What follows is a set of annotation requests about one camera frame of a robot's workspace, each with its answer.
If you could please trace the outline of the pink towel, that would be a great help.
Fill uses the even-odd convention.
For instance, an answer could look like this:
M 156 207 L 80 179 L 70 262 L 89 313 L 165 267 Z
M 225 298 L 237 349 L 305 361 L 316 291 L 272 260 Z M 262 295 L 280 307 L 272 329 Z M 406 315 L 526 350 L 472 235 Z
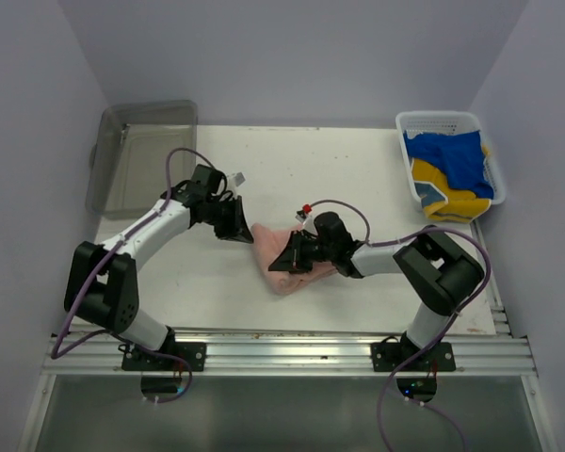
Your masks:
M 292 257 L 286 255 L 291 234 L 301 231 L 300 225 L 286 229 L 270 229 L 254 223 L 252 252 L 269 288 L 277 295 L 293 294 L 311 283 L 337 274 L 331 262 L 316 262 L 307 272 L 297 272 L 293 267 Z

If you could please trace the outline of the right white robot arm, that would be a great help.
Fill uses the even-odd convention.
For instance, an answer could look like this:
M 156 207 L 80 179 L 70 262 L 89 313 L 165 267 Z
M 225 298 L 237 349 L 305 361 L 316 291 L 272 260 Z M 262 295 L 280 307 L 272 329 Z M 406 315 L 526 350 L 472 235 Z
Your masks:
M 353 238 L 336 213 L 326 212 L 315 218 L 312 229 L 292 232 L 267 270 L 299 275 L 317 264 L 330 264 L 352 279 L 403 275 L 421 304 L 400 339 L 400 357 L 406 366 L 418 370 L 433 360 L 433 347 L 491 276 L 489 258 L 479 263 L 452 235 L 472 240 L 449 228 L 427 226 L 396 241 L 370 244 Z

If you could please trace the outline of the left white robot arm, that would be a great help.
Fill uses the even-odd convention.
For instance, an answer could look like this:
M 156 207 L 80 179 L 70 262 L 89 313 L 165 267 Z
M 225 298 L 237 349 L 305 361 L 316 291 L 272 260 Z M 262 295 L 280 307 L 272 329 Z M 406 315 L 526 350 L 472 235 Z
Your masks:
M 73 318 L 114 333 L 144 347 L 143 357 L 155 369 L 171 367 L 177 347 L 168 340 L 170 328 L 140 308 L 137 274 L 176 236 L 197 224 L 213 228 L 216 238 L 251 244 L 242 197 L 241 173 L 225 175 L 199 165 L 190 179 L 170 186 L 139 220 L 111 238 L 81 243 L 73 253 L 64 308 L 66 324 Z

